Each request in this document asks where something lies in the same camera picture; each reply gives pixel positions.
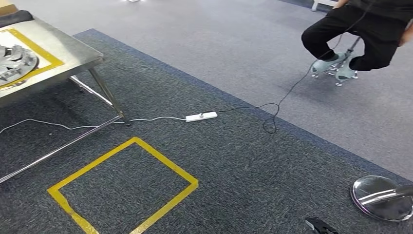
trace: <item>power cord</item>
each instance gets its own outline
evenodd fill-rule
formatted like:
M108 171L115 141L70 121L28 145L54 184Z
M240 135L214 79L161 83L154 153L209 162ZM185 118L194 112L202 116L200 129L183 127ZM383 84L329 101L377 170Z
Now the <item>power cord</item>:
M324 55L326 55L327 53L329 53L329 52L331 52L331 51L334 51L334 50L338 47L338 45L340 45L341 39L343 38L343 34L346 33L346 32L348 32L348 31L350 31L356 24L358 24L358 23L366 16L366 14L369 12L370 8L372 7L372 5L373 5L376 1L377 1L377 0L374 0L373 2L371 2L370 5L369 5L369 6L366 8L366 10L364 11L363 15L362 15L358 20L356 20L350 27L348 27L346 30L344 30L344 32L340 35L337 44L335 44L335 46L334 46L332 49L330 49L329 51L325 52L325 53L324 53L323 55L321 55L319 58L322 58L322 57L323 57ZM266 120L263 122L263 129L264 129L264 131L265 131L266 133L269 133L269 134L275 134L275 133L277 133L277 125L276 125L275 118L277 117L278 113L280 112L281 103L288 97L288 95L290 95L290 93L293 91L293 89L294 89L302 80L304 80L304 79L308 76L308 74L309 74L310 71L311 71L311 68L313 67L314 63L317 62L317 60L315 60L315 61L311 64L310 68L307 70L307 72L305 73L305 75L304 75L303 77L301 77L301 79L299 79L299 80L290 88L290 90L287 92L287 94L286 94L283 98L281 98L281 100L280 100L278 103L267 103L267 104L264 104L264 105L261 105L261 106L257 106L257 107L238 107L238 108L233 108L233 109L229 109L229 110L225 110L225 111L215 111L215 112L224 113L224 112L234 111L234 110L238 110L238 109L258 109L258 108L261 108L261 107L264 107L264 106L267 106L267 105L275 105L275 106L277 107L277 109L276 109L276 111L275 111L275 114L274 114L271 118L266 119ZM266 128L266 124L267 124L268 121L272 121L273 130L268 130L268 129Z
M370 5L369 5L369 6L366 8L366 10L364 11L363 15L362 15L356 22L354 22L350 27L348 27L346 30L344 30L344 32L340 35L337 44L336 44L332 49L330 49L329 51L327 51L327 52L325 52L323 55L321 55L319 58L323 57L324 55L326 55L326 54L329 53L330 51L333 51L334 49L336 49L337 46L338 46L338 45L340 44L340 42L341 42L341 39L342 39L342 37L343 37L343 34L346 33L346 32L348 32L348 31L349 31L350 29L352 29L356 24L358 24L358 23L366 16L366 14L369 12L370 8L372 7L372 5L373 5L376 1L377 1L377 0L374 0L373 2L371 2ZM304 80L304 79L307 77L307 75L308 75L308 74L310 73L310 71L311 71L311 68L313 67L314 63L317 62L317 60L315 60L315 61L311 64L310 68L307 70L307 72L305 73L305 75L304 75L303 77L301 77L301 78L290 88L290 90L287 92L287 94L286 94L283 98L281 98L281 100L280 100L278 103L267 103L267 104L264 104L264 105L261 105L261 106L257 106L257 107L237 107L237 108L233 108L233 109L229 109L229 110L225 110L225 111L210 111L210 112L225 113L225 112L234 111L234 110L239 110L239 109L258 109L258 108L261 108L261 107L264 107L264 106L267 106L267 105L275 105L275 106L277 107L277 109L276 109L276 111L275 111L275 114L274 114L271 118L268 118L267 120L265 120L265 121L263 122L263 129L264 129L264 131L267 132L267 133L269 133L269 134L275 134L275 133L277 133L277 125L276 125L275 118L277 117L278 113L280 112L281 103L288 97L288 95L290 95L290 93L293 91L293 89L294 89L302 80ZM155 120L162 119L162 118L171 118L171 119L186 121L186 119L176 118L176 117L158 117L158 118L154 118L154 119L132 119L131 121L155 121ZM2 129L2 130L0 131L0 134L2 134L2 133L3 133L4 131L6 131L7 129L10 129L10 128L12 128L12 127L15 127L15 126L17 126L17 125L19 125L19 124L21 124L21 123L27 122L27 121L33 121L33 122L38 122L38 123L45 123L45 124L49 124L49 125L60 126L60 127L63 127L63 128L65 128L65 129L67 129L67 130L75 130L75 129L80 129L80 128L96 128L96 127L97 127L97 126L80 126L80 127L70 128L70 127L67 127L67 126L65 126L65 125L63 125L63 124L50 123L50 122L46 122L46 121L40 121L40 120L36 120L36 119L29 118L29 119L25 119L25 120L23 120L23 121L20 121L20 122L18 122L18 123L16 123L16 124L10 125L10 126L4 128L4 129ZM266 124L267 124L268 121L272 121L272 125L273 125L273 130L272 130L272 131L271 131L271 130L268 130L268 129L266 128Z
M137 119L132 119L131 122L133 122L133 121L155 121L155 120L162 119L162 118L171 118L171 119L186 121L186 119L184 119L184 118L158 117L158 118L153 118L153 119L137 118ZM80 126L80 127L70 128L70 127L65 126L65 125L63 125L63 124L50 123L50 122L46 122L46 121L41 121L41 120L37 120L37 119L28 118L28 119L25 119L25 120L20 121L20 122L18 122L18 123L15 123L15 124L13 124L13 125L10 125L10 126L8 126L8 127L6 127L6 128L3 128L3 129L0 131L0 134L2 134L2 133L3 133L4 131L6 131L7 129L13 128L13 127L15 127L15 126L17 126L17 125L19 125L19 124L22 124L22 123L24 123L24 122L27 122L27 121L32 121L32 122L37 122L37 123L45 123L45 124L49 124L49 125L59 126L59 127L65 128L65 129L67 129L67 130L76 130L76 129L80 129L80 128L97 128L97 127L98 127L98 126Z

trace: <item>stool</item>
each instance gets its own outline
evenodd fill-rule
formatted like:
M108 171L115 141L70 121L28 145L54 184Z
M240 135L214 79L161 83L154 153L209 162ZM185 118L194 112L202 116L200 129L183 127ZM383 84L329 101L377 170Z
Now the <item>stool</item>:
M346 51L346 53L345 53L345 57L346 57L346 58L348 58L348 57L352 54L352 52L354 51L354 48L357 46L358 42L359 42L360 39L361 39L361 37L357 34L356 31L351 31L351 32L349 32L349 33L351 33L351 34L353 34L353 35L356 35L356 36L357 36L357 39L356 39L356 41L353 43L353 45L352 45L350 48L347 49L347 51ZM343 66L343 64L344 64L344 61L343 61L343 62L339 62L339 63L337 63L337 64L334 64L334 65L331 66L330 69L328 69L328 70L325 71L325 72L326 72L327 74L332 75L332 76L335 77L337 71L340 69L340 67ZM313 77L313 78L318 78L319 75L318 75L318 73L313 73L313 74L312 74L312 77ZM353 78L353 79L358 79L358 71L356 71L356 74L355 74L352 78ZM339 82L336 83L336 86L343 86L342 83L343 83L343 81L339 81Z
M358 179L351 187L351 198L366 215L401 222L413 216L413 185L400 186L381 176Z

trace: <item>yellow square marking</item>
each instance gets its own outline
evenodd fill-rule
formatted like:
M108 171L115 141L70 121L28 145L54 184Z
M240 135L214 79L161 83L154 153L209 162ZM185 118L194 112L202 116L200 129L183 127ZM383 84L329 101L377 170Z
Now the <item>yellow square marking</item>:
M148 229L152 224L154 224L157 220L159 220L162 216L164 216L168 211L170 211L173 207L175 207L179 202L181 202L185 197L187 197L190 193L192 193L196 188L198 188L198 180L191 176L189 173L184 171L178 165L173 163L171 160L167 159L163 156L160 152L156 149L148 145L143 140L132 137L130 140L126 141L125 143L121 144L120 146L114 148L113 150L107 152L105 155L99 157L95 161L91 162L87 166L83 167L79 171L73 173L66 179L62 180L61 182L57 183L56 185L52 186L47 190L47 192L56 200L56 202L66 211L72 219L83 229L86 234L99 234L99 232L84 218L82 218L78 213L76 213L69 205L69 202L66 198L60 193L59 189L63 188L65 185L69 184L79 176L85 174L90 169L94 168L95 166L99 165L101 162L105 161L106 159L110 158L111 156L119 153L120 151L124 150L125 148L131 146L132 144L138 144L142 148L144 148L148 153L153 155L159 161L167 165L173 171L175 171L178 175L186 179L190 185L185 188L182 192L180 192L177 196L175 196L172 200L170 200L166 205L160 208L157 212L155 212L151 217L145 220L139 227L133 230L130 234L141 234L146 229Z
M6 29L6 30L2 30L0 32L9 32L9 33L11 33L13 36L15 36L21 42L26 44L32 51L34 51L38 55L42 56L43 58L45 58L50 63L50 65L48 65L48 66L45 66L43 68L39 68L39 69L36 69L34 71L29 72L27 75L23 76L20 79L14 80L14 81L12 81L10 83L7 83L7 84L4 84L4 85L0 85L0 89L4 88L4 87L11 86L11 85L16 84L16 83L19 83L23 80L34 77L35 75L38 75L38 74L40 74L42 72L45 72L45 71L49 71L49 70L51 70L55 67L58 67L58 66L61 66L61 65L64 64L64 62L62 62L61 60L59 60L58 58L56 58L55 56L53 56L49 52L45 51L43 48L41 48L39 45L34 43L32 40L28 39L25 35L23 35L19 31L17 31L16 29L10 28L10 29Z

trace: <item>white power strip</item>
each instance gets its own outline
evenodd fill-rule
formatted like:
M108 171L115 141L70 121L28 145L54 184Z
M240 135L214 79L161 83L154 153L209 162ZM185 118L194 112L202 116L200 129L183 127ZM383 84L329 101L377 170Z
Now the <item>white power strip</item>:
M218 117L216 112L208 112L208 113L201 113L193 116L187 116L186 121L187 122L194 122L194 121L199 121L199 120L204 120L204 119L209 119L209 118L216 118Z

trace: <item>gray carpet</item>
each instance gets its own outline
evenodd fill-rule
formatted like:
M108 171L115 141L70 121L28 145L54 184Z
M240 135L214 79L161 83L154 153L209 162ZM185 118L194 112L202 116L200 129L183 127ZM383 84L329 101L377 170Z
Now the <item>gray carpet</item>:
M290 1L13 2L69 35L95 28L259 106L280 100L314 61L300 36L325 12L311 12L311 0ZM354 40L345 35L337 52ZM280 117L413 180L411 54L408 43L390 67L341 88L333 79L307 78L285 100Z
M98 31L77 37L108 56L98 70L131 117L183 117L249 105ZM95 87L88 74L79 77ZM112 116L97 99L64 82L2 109L0 128L29 117L78 126ZM301 234L308 233L303 220L309 216L319 216L340 234L411 233L411 222L370 219L349 197L350 186L361 176L409 181L281 119L278 133L267 134L261 126L269 116L261 110L234 111L194 123L109 126L1 184L0 233L83 233L46 189L133 136L199 180L197 190L145 233ZM6 131L0 135L0 175L83 131L38 123ZM61 191L101 234L127 234L185 186L187 182L134 146Z

